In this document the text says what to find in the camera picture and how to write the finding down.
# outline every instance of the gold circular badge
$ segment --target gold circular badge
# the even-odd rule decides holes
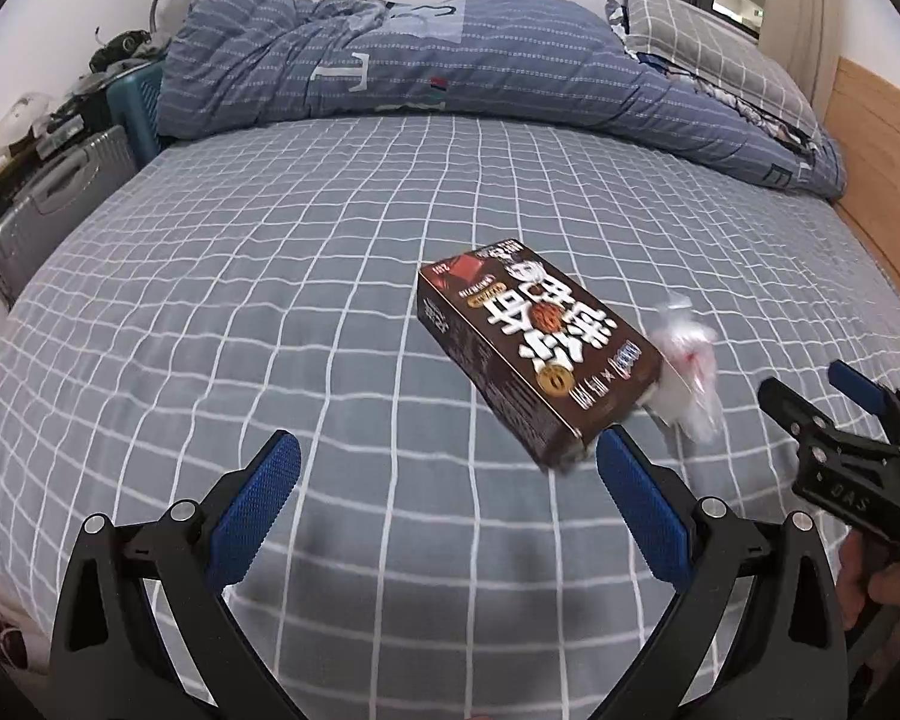
[[[536,382],[540,385],[540,389],[554,397],[568,394],[575,384],[573,371],[567,370],[563,365],[554,365],[552,362],[540,368],[536,375]]]

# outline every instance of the brown snack box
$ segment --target brown snack box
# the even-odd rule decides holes
[[[660,377],[656,348],[519,241],[425,266],[420,322],[548,469],[586,456]]]

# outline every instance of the wooden panel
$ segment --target wooden panel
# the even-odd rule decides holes
[[[826,128],[847,161],[837,211],[900,289],[900,90],[841,58]]]

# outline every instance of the blue rubber tip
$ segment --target blue rubber tip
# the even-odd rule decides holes
[[[597,471],[653,576],[683,592],[693,578],[687,528],[650,474],[612,430],[605,430],[597,443]]]
[[[865,412],[881,416],[887,410],[883,389],[843,360],[834,360],[830,363],[830,367],[826,370],[826,378],[831,386],[845,394]]]
[[[206,581],[216,594],[237,584],[257,556],[280,509],[300,478],[300,444],[282,437],[240,489],[210,535]]]

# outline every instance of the gray plaid pillow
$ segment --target gray plaid pillow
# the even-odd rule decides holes
[[[711,15],[680,0],[626,0],[626,10],[628,50],[660,56],[821,141],[817,117],[794,79]]]

